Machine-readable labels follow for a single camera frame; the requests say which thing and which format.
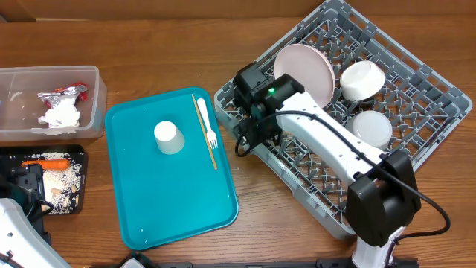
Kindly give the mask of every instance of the wooden chopstick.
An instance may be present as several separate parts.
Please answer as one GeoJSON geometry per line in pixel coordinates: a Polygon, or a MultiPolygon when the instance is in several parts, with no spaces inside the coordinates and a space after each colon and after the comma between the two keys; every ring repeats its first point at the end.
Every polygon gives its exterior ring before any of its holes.
{"type": "Polygon", "coordinates": [[[213,157],[213,152],[211,151],[210,144],[208,143],[207,133],[205,132],[205,128],[203,127],[203,122],[202,122],[202,117],[200,115],[199,107],[196,105],[195,96],[193,94],[192,94],[192,99],[193,99],[193,104],[195,104],[196,115],[199,117],[200,126],[202,126],[203,137],[205,138],[205,143],[207,144],[208,152],[210,153],[210,158],[213,163],[213,167],[215,168],[215,170],[217,170],[215,158],[213,157]]]}

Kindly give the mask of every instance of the pink plate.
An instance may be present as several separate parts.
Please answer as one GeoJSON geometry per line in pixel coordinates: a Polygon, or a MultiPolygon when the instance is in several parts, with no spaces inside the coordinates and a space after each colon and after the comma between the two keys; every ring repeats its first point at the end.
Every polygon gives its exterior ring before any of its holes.
{"type": "Polygon", "coordinates": [[[283,48],[274,61],[274,78],[289,74],[312,96],[320,108],[332,99],[335,77],[327,58],[316,48],[293,44],[283,48]]]}

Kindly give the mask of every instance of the fork handle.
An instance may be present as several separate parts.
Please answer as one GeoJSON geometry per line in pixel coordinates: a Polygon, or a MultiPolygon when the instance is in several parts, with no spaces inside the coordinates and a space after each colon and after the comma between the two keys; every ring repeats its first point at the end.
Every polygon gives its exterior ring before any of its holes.
{"type": "Polygon", "coordinates": [[[211,130],[210,126],[210,119],[208,119],[208,111],[207,111],[207,104],[205,104],[205,100],[200,98],[196,101],[199,105],[200,113],[202,114],[203,121],[205,122],[205,126],[207,127],[207,132],[211,130]]]}

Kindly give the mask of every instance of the orange carrot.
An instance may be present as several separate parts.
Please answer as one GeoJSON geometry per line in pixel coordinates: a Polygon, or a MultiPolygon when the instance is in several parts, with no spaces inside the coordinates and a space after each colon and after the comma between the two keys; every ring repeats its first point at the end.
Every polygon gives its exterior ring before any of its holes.
{"type": "Polygon", "coordinates": [[[22,163],[22,167],[33,164],[40,164],[43,169],[47,170],[66,170],[69,168],[69,160],[67,159],[25,161],[22,163]]]}

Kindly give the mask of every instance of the blue tray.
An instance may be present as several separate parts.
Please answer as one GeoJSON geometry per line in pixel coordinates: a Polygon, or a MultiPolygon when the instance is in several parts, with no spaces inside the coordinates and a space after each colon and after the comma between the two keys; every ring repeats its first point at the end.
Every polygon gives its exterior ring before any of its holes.
{"type": "Polygon", "coordinates": [[[131,249],[142,250],[181,240],[234,222],[238,201],[215,117],[210,123],[218,138],[213,169],[193,105],[210,96],[200,88],[121,103],[106,114],[120,232],[131,249]],[[185,146],[175,155],[157,147],[155,125],[172,121],[184,134],[185,146]]]}

